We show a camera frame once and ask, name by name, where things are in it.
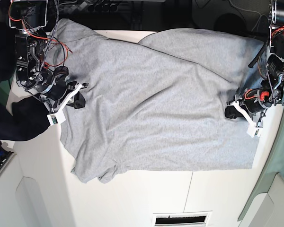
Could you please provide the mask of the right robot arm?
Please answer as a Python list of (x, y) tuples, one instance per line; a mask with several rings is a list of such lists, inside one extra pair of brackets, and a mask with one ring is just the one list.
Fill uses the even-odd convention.
[(51, 34), (47, 24), (46, 0), (12, 0), (8, 9), (9, 26), (15, 34), (16, 83), (25, 92), (46, 106), (50, 113), (66, 105), (74, 109), (85, 107), (80, 93), (88, 86), (70, 81), (65, 66), (70, 49), (54, 35), (59, 21), (58, 2), (54, 1), (55, 23)]

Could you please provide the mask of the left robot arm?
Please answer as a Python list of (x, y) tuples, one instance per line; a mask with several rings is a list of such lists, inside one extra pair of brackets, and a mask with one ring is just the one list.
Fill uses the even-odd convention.
[(263, 118), (272, 105), (284, 105), (284, 1), (270, 1), (269, 9), (268, 39), (248, 65), (249, 68), (259, 66), (264, 58), (265, 75), (261, 87), (247, 88), (242, 94), (235, 95), (227, 103), (226, 118), (254, 118), (258, 113)]

